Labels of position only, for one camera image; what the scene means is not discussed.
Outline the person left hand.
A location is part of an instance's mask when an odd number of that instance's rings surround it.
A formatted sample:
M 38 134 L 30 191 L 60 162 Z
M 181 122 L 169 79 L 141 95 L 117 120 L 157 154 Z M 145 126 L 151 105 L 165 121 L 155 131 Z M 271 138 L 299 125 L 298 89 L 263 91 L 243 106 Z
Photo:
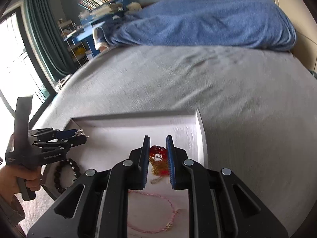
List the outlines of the person left hand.
M 20 165 L 6 165 L 1 168 L 1 197 L 11 205 L 15 194 L 20 193 L 17 178 L 26 180 L 26 187 L 38 191 L 41 183 L 41 167 L 29 170 Z

